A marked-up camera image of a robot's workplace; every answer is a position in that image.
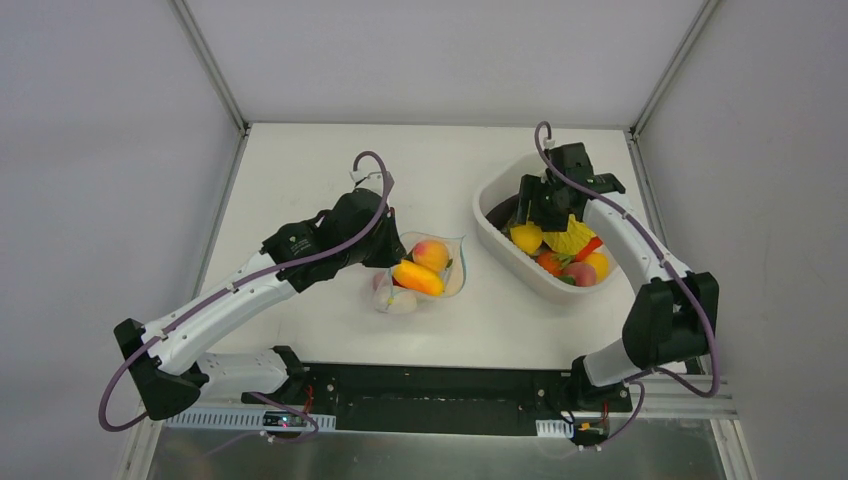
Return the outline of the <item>yellow orange mango toy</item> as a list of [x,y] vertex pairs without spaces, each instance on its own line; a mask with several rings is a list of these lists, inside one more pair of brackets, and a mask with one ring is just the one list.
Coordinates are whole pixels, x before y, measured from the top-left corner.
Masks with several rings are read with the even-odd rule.
[[441,296],[445,291],[445,284],[437,273],[409,260],[402,260],[400,264],[395,266],[392,275],[405,288],[429,296]]

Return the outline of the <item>clear zip top bag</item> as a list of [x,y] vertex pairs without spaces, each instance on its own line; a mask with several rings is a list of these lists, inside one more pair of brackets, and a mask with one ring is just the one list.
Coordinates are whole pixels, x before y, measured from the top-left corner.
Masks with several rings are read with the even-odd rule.
[[426,304],[458,295],[466,284],[464,237],[421,232],[400,236],[406,255],[372,279],[371,305],[384,314],[409,314]]

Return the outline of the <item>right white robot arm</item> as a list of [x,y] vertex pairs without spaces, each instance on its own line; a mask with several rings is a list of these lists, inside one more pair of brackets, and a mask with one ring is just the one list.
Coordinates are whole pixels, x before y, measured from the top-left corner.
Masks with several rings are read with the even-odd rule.
[[583,410],[607,397],[608,386],[630,382],[667,364],[711,352],[715,343],[718,283],[678,260],[635,215],[622,183],[595,173],[581,143],[537,148],[544,175],[526,174],[517,220],[544,231],[586,224],[612,253],[635,293],[621,336],[578,358],[567,384],[569,400]]

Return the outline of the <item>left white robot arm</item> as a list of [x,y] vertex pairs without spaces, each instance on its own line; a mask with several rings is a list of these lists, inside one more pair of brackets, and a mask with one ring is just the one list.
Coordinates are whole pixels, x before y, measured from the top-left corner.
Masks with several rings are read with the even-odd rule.
[[303,367],[286,346],[213,354],[219,340],[266,309],[352,265],[388,268],[405,254],[385,195],[364,187],[343,194],[315,217],[288,223],[202,298],[147,324],[114,329],[146,415],[165,420],[200,399],[254,392],[281,404],[305,390]]

